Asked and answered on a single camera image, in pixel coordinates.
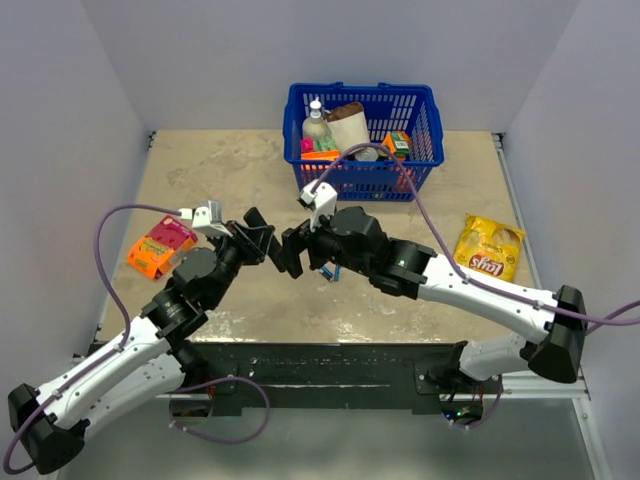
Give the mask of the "black remote control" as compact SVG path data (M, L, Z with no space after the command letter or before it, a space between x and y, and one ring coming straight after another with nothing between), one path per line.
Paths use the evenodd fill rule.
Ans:
M275 227L266 222L257 207L251 207L243 216L249 237L258 246L262 255L268 257L280 273L287 271L282 258L282 246L275 234Z

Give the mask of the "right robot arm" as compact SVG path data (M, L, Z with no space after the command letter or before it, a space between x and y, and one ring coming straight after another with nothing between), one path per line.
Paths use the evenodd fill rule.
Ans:
M449 364L432 378L459 393L495 375L528 369L557 383L578 378L586 336L582 293L563 286L552 292L454 270L444 255L424 245L388 236L361 207L348 207L317 224L304 221L282 234L282 257L292 277L328 262L359 273L381 292L449 305L493 321L510 335L456 347Z

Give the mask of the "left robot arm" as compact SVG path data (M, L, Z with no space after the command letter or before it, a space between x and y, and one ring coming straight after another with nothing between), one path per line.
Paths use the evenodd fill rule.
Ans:
M16 446L22 446L28 469L53 473L84 448L89 436L160 393L200 390L206 363L188 338L226 295L240 269L262 263L273 246L274 228L245 217L209 228L211 248L196 248L174 268L171 277L122 332L67 372L34 387L23 383L8 395L14 436L3 459L9 475Z

